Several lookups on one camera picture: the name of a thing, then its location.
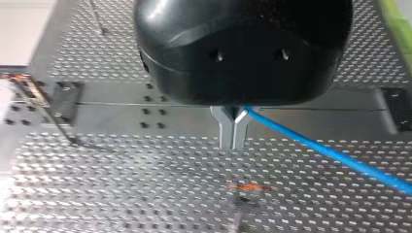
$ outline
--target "metal rod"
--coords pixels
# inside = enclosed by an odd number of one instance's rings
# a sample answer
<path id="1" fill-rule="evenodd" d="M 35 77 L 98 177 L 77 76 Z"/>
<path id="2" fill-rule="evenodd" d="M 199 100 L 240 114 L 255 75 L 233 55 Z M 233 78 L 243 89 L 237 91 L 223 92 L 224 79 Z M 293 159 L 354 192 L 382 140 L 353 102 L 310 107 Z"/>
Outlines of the metal rod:
<path id="1" fill-rule="evenodd" d="M 93 0 L 86 0 L 86 3 L 90 8 L 91 17 L 93 18 L 96 32 L 100 35 L 106 34 L 106 29 L 103 27 L 99 14 L 97 13 L 96 5 L 94 4 Z"/>

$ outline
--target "perforated metal plate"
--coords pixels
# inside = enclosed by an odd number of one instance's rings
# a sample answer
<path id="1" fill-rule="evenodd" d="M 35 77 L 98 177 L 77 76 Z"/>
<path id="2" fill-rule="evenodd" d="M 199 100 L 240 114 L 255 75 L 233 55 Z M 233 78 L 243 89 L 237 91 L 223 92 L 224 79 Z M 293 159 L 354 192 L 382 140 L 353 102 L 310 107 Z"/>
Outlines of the perforated metal plate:
<path id="1" fill-rule="evenodd" d="M 15 163 L 6 228 L 53 232 L 227 232 L 232 182 L 270 185 L 245 232 L 410 232 L 412 197 L 286 139 L 244 151 L 190 137 L 84 135 L 116 153 L 30 134 Z M 412 143 L 331 141 L 412 182 Z"/>
<path id="2" fill-rule="evenodd" d="M 13 178 L 0 176 L 2 187 L 11 188 L 7 193 L 0 188 L 0 201 L 7 197 L 0 205 L 0 229 L 224 233 L 235 216 L 234 192 L 226 185 L 240 182 L 274 188 L 262 192 L 260 208 L 245 215 L 244 232 L 412 231 L 410 196 L 255 122 L 244 150 L 219 150 L 218 125 L 207 109 L 164 101 L 147 86 L 153 83 L 136 49 L 132 1 L 93 1 L 108 35 L 94 32 L 84 1 L 60 1 L 57 17 L 67 11 L 71 16 L 64 23 L 52 21 L 54 39 L 48 32 L 29 72 L 43 79 L 48 90 L 55 81 L 86 83 L 74 131 L 83 133 L 82 141 L 114 152 L 68 147 L 36 112 L 21 105 L 25 114 L 9 117 L 32 123 L 1 125 L 2 135 L 10 133 L 1 141 L 1 151 L 10 158 L 19 135 L 35 133 L 19 145 Z M 410 77 L 376 1 L 354 3 L 354 32 L 335 80 L 343 90 L 309 108 L 263 113 L 312 138 L 348 139 L 323 142 L 412 182 L 412 137 L 387 132 L 380 118 L 385 109 L 369 95 L 376 86 L 410 87 Z M 60 39 L 55 31 L 64 32 Z M 347 87 L 356 89 L 350 100 L 334 102 L 348 95 Z"/>

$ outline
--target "mounting hole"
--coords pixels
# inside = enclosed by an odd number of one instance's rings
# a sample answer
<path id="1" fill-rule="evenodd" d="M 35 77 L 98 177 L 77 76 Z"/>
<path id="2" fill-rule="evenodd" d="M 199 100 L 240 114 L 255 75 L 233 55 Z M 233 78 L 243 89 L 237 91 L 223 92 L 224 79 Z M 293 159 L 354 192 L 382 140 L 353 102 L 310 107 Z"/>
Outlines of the mounting hole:
<path id="1" fill-rule="evenodd" d="M 28 126 L 28 125 L 31 124 L 31 122 L 28 121 L 28 120 L 26 120 L 26 119 L 23 119 L 23 120 L 21 121 L 21 123 L 22 123 L 23 125 L 25 125 L 25 126 Z"/>
<path id="2" fill-rule="evenodd" d="M 249 199 L 247 197 L 243 197 L 243 196 L 241 196 L 239 199 L 243 203 L 250 203 L 252 201 L 251 199 Z"/>
<path id="3" fill-rule="evenodd" d="M 275 60 L 289 60 L 290 54 L 285 49 L 279 49 L 275 51 L 275 53 L 273 54 L 273 57 L 275 58 Z"/>
<path id="4" fill-rule="evenodd" d="M 215 62 L 223 61 L 223 53 L 220 50 L 212 50 L 209 55 L 210 58 Z"/>
<path id="5" fill-rule="evenodd" d="M 146 72 L 148 72 L 148 74 L 150 74 L 151 71 L 149 70 L 149 66 L 145 62 L 143 62 L 143 68 Z"/>

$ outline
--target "black robot head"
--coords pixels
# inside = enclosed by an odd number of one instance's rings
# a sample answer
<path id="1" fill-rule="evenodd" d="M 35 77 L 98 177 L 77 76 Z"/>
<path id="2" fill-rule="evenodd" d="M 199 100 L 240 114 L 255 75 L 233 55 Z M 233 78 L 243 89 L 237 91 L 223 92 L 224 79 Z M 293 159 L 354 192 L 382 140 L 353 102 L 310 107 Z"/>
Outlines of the black robot head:
<path id="1" fill-rule="evenodd" d="M 330 86 L 352 0 L 137 0 L 143 62 L 159 89 L 193 105 L 285 105 Z"/>

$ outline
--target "blue cable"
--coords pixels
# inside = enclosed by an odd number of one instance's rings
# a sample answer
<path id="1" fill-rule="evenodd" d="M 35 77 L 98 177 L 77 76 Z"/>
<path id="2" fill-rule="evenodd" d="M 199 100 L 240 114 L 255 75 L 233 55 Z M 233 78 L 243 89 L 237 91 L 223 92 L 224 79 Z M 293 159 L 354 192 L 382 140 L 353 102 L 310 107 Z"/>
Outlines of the blue cable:
<path id="1" fill-rule="evenodd" d="M 371 178 L 375 178 L 376 180 L 380 181 L 381 183 L 390 185 L 400 191 L 404 191 L 409 195 L 412 195 L 412 184 L 405 182 L 395 176 L 392 176 L 390 174 L 386 174 L 382 171 L 380 171 L 377 168 L 374 168 L 372 166 L 369 166 L 365 163 L 362 163 L 358 160 L 356 160 L 355 158 L 352 158 L 351 156 L 334 150 L 332 148 L 328 148 L 325 145 L 322 145 L 318 142 L 315 142 L 313 140 L 310 140 L 308 138 L 306 138 L 303 135 L 300 135 L 294 131 L 292 131 L 291 129 L 274 122 L 273 120 L 266 118 L 258 113 L 256 113 L 255 111 L 253 111 L 253 109 L 251 107 L 246 107 L 245 108 L 246 111 L 248 111 L 249 115 L 254 118 L 255 120 L 259 121 L 260 123 L 264 124 L 267 127 L 270 127 L 280 133 L 285 134 L 286 136 L 290 137 L 291 139 L 294 139 L 296 141 L 298 141 L 300 144 L 304 144 L 307 147 L 321 153 L 324 155 L 327 155 L 333 159 L 336 159 L 338 161 L 340 161 L 342 164 L 345 164 L 346 166 L 357 170 L 358 172 L 361 173 L 365 173 L 366 175 L 368 175 Z"/>

